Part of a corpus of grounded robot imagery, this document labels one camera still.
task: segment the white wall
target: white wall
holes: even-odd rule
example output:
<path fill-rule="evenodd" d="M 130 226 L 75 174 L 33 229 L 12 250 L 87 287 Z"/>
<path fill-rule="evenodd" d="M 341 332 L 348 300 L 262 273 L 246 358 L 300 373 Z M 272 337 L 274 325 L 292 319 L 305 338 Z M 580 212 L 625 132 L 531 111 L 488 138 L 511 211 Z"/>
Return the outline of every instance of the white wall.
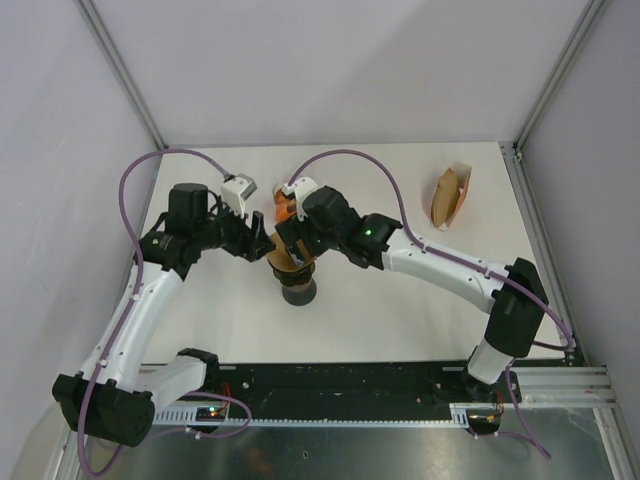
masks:
<path fill-rule="evenodd" d="M 587 0 L 96 0 L 169 144 L 513 140 Z"/>
<path fill-rule="evenodd" d="M 640 2 L 605 13 L 524 151 L 590 359 L 640 449 Z"/>
<path fill-rule="evenodd" d="M 69 0 L 0 3 L 0 478 L 109 320 L 131 247 L 125 165 L 150 150 Z M 153 165 L 130 184 L 139 220 Z"/>

